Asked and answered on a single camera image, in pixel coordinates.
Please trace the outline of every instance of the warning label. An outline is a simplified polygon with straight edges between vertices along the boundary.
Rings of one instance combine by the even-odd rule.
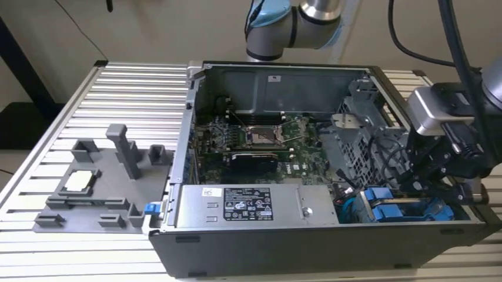
[[[274,220],[270,188],[225,188],[226,220]]]

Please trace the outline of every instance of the slotted aluminum surface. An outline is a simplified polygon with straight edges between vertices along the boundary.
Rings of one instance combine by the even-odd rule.
[[[410,71],[385,73],[405,97],[413,88],[430,83]],[[174,281],[141,234],[38,234],[31,229],[74,159],[68,150],[75,140],[91,137],[99,147],[111,147],[104,130],[110,123],[125,123],[127,136],[141,148],[161,143],[174,149],[186,91],[186,66],[111,63],[92,70],[48,130],[47,141],[35,148],[0,193],[0,200],[7,199],[0,208],[0,278]],[[500,216],[501,177],[500,166],[484,180]],[[378,259],[385,254],[369,255]],[[496,233],[473,247],[450,249],[417,270],[229,277],[226,281],[501,281],[501,265],[502,233]]]

